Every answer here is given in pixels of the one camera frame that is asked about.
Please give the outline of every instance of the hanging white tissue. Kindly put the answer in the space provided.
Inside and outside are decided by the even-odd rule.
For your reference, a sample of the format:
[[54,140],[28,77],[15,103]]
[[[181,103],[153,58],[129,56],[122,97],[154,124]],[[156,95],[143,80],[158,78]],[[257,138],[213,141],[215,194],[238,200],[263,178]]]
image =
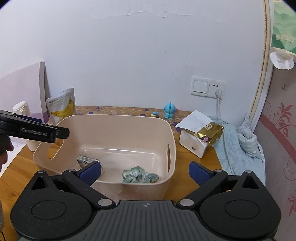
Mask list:
[[194,133],[197,133],[204,126],[211,123],[212,120],[203,113],[195,110],[190,115],[184,118],[176,127],[184,128]]
[[275,67],[278,69],[292,69],[294,67],[293,58],[285,59],[276,52],[270,54],[270,59]]

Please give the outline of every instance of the banana image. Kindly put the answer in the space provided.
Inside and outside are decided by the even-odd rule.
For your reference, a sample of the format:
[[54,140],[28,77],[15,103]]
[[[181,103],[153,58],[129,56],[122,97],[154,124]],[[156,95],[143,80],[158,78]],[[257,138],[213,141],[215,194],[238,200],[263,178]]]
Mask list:
[[60,118],[66,118],[70,115],[73,115],[74,108],[75,108],[75,104],[72,101],[72,98],[70,97],[67,106],[63,110],[52,111],[52,115],[60,117]]

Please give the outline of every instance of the human hand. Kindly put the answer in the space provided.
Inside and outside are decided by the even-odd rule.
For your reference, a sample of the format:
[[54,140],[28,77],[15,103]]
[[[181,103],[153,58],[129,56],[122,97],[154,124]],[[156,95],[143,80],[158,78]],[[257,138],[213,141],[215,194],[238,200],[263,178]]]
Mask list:
[[7,151],[13,151],[13,145],[10,141],[9,136],[0,134],[0,170],[2,165],[7,162]]

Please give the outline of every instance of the gold tissue package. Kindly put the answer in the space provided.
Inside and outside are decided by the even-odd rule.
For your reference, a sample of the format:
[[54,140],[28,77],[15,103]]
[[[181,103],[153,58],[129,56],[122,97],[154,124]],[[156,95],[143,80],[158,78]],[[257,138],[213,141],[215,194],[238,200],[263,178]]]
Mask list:
[[180,144],[189,151],[202,158],[212,149],[212,145],[219,140],[223,133],[223,126],[211,122],[200,129],[196,134],[183,129],[180,134]]

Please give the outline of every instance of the white wall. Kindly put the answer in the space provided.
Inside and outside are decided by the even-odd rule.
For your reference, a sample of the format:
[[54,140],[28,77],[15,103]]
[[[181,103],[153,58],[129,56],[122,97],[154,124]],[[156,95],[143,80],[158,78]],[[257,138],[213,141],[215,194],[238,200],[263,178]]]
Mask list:
[[0,77],[45,61],[50,95],[77,105],[216,114],[192,76],[227,82],[223,118],[241,124],[264,47],[263,0],[11,0],[0,10]]

